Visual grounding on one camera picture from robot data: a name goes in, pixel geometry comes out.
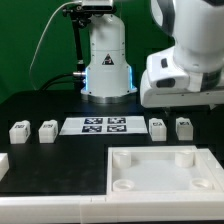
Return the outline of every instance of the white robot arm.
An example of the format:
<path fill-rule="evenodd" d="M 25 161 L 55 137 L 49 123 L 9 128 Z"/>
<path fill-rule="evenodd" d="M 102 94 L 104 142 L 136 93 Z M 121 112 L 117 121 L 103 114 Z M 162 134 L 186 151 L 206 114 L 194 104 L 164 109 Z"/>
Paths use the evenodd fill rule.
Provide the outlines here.
<path fill-rule="evenodd" d="M 150 55 L 141 82 L 145 107 L 224 103 L 224 0 L 151 0 L 175 46 Z"/>
<path fill-rule="evenodd" d="M 80 3 L 77 13 L 90 15 L 87 17 L 91 47 L 82 98 L 102 104 L 125 101 L 137 89 L 132 84 L 132 68 L 125 58 L 125 26 L 113 15 L 114 1 L 82 0 Z"/>

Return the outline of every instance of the black tabletop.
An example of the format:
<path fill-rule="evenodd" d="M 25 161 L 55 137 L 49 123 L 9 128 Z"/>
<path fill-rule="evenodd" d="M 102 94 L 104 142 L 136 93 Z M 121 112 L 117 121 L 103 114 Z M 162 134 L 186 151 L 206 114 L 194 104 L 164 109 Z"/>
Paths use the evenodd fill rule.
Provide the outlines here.
<path fill-rule="evenodd" d="M 53 144 L 40 144 L 38 130 L 57 120 L 59 131 L 67 117 L 144 116 L 161 118 L 167 141 L 153 142 L 149 134 L 60 136 Z M 193 141 L 178 141 L 176 118 L 190 118 Z M 11 145 L 9 130 L 17 121 L 31 123 L 25 144 Z M 81 100 L 74 91 L 27 91 L 0 105 L 0 153 L 8 153 L 10 169 L 0 182 L 0 196 L 105 195 L 107 155 L 111 146 L 196 145 L 209 148 L 224 161 L 224 106 L 144 109 L 139 97 L 125 103 L 101 105 Z"/>

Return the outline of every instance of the printed label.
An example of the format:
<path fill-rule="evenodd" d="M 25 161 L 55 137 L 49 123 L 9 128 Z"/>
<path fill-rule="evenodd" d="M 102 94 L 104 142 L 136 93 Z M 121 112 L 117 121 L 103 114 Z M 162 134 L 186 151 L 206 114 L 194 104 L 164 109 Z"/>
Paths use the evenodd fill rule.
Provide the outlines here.
<path fill-rule="evenodd" d="M 107 132 L 127 132 L 126 125 L 109 125 L 107 126 Z"/>
<path fill-rule="evenodd" d="M 114 65 L 114 62 L 113 62 L 113 60 L 111 59 L 111 57 L 110 57 L 109 54 L 108 54 L 108 55 L 106 56 L 106 58 L 104 59 L 102 65 Z"/>
<path fill-rule="evenodd" d="M 83 126 L 82 133 L 102 132 L 102 126 Z"/>
<path fill-rule="evenodd" d="M 108 124 L 125 124 L 126 119 L 124 117 L 111 117 L 108 118 Z"/>

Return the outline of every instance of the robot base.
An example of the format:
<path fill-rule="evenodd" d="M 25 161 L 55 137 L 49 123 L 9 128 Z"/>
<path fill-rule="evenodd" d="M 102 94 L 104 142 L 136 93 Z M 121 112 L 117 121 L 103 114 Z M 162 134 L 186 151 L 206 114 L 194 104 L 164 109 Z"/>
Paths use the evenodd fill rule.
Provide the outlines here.
<path fill-rule="evenodd" d="M 85 101 L 99 103 L 99 104 L 116 104 L 128 101 L 130 98 L 136 98 L 136 91 L 131 92 L 124 96 L 117 96 L 117 97 L 97 97 L 92 95 L 87 95 L 82 93 L 82 99 Z"/>

